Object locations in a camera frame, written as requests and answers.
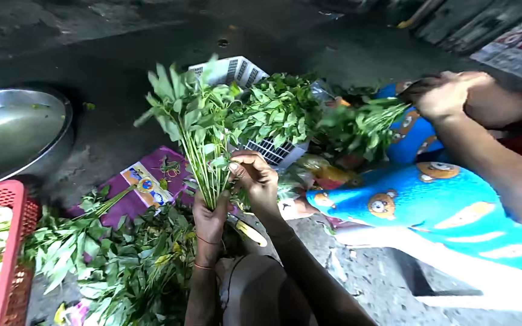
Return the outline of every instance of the leaf pile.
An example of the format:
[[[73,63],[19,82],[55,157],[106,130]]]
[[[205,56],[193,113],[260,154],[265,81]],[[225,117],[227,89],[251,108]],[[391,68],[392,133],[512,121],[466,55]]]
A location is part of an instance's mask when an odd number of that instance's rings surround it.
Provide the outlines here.
[[[196,235],[187,218],[172,206],[154,215],[149,209],[101,241],[96,268],[79,281],[93,300],[87,321],[110,325],[182,325]]]
[[[244,143],[249,139],[259,143],[266,137],[273,139],[275,147],[307,141],[314,131],[311,113],[318,105],[311,94],[312,82],[284,73],[262,79],[251,86],[244,106],[230,114],[232,128]]]
[[[25,241],[24,258],[35,261],[35,273],[43,274],[49,280],[44,294],[60,285],[68,272],[79,280],[90,276],[94,268],[86,265],[84,253],[94,262],[101,249],[98,239],[109,236],[112,231],[100,223],[100,217],[133,188],[131,186],[109,200],[105,200],[108,187],[99,193],[94,189],[83,196],[80,208],[84,214],[73,219],[57,218],[47,206],[42,208],[38,229]],[[119,226],[125,219],[126,216],[120,218]]]
[[[86,212],[75,219],[45,208],[24,257],[50,281],[45,294],[68,272],[78,277],[80,292],[92,301],[86,321],[182,325],[196,246],[192,214],[170,205],[156,214],[151,207],[132,220],[122,216],[115,230],[102,226],[99,217],[129,190],[107,201],[107,188],[84,196]]]
[[[363,97],[359,107],[339,106],[324,112],[318,129],[326,152],[359,154],[373,161],[383,159],[392,142],[390,125],[397,121],[410,104],[395,98],[370,100]]]
[[[208,208],[214,210],[230,175],[227,145],[229,141],[236,145],[240,134],[228,130],[225,123],[229,112],[241,106],[241,101],[235,100],[241,89],[236,84],[204,83],[211,66],[209,63],[196,78],[191,71],[178,74],[172,65],[169,79],[164,67],[157,64],[156,74],[149,72],[156,97],[152,93],[146,96],[151,108],[134,125],[154,117],[170,140],[179,142]]]

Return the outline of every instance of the bracelet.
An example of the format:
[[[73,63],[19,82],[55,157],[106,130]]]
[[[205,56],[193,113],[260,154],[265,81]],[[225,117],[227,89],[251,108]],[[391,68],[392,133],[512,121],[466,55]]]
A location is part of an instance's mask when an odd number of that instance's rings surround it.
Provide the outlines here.
[[[201,265],[199,265],[199,264],[197,264],[197,263],[194,263],[194,266],[195,266],[195,267],[198,267],[198,268],[200,268],[200,269],[213,270],[212,267],[201,266]]]
[[[218,245],[218,244],[219,244],[218,242],[214,244],[214,243],[211,243],[211,242],[209,242],[209,241],[206,241],[205,239],[199,237],[198,234],[197,234],[197,238],[201,239],[202,241],[205,241],[205,242],[208,243],[208,244],[212,244],[212,245]]]

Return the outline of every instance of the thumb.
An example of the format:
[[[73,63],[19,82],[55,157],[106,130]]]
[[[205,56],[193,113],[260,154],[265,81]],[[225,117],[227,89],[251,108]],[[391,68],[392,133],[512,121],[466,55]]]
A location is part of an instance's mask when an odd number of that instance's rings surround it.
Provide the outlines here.
[[[247,172],[247,170],[241,164],[237,162],[231,162],[229,163],[228,168],[233,174],[235,174],[237,178],[239,178],[241,182],[243,182],[243,185],[246,189],[249,189],[253,185],[253,179],[251,179],[249,172]]]

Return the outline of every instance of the blue cloth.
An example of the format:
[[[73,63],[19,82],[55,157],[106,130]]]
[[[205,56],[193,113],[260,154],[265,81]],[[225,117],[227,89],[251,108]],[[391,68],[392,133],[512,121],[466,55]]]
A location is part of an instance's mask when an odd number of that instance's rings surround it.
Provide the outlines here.
[[[377,98],[395,96],[395,84]],[[473,172],[449,163],[432,125],[414,107],[395,122],[392,168],[360,176],[355,189],[308,191],[324,214],[371,226],[403,226],[468,256],[522,269],[522,224],[495,190]],[[421,157],[437,162],[419,162]]]

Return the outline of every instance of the hand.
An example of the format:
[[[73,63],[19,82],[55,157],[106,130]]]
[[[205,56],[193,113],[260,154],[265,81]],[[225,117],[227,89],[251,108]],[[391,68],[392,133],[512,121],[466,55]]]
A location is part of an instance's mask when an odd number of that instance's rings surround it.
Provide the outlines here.
[[[279,177],[261,154],[251,150],[235,151],[229,169],[239,179],[240,186],[247,190],[253,213],[281,216],[277,207]]]
[[[464,105],[473,87],[492,82],[485,72],[465,71],[455,74],[444,71],[438,77],[424,78],[410,86],[405,95],[420,113],[431,121],[464,114]]]
[[[223,226],[227,220],[229,210],[228,197],[230,193],[225,190],[217,201],[214,212],[207,208],[205,199],[199,191],[194,196],[192,215],[197,227],[197,257],[196,263],[204,267],[212,267],[217,261],[218,244],[223,236]]]

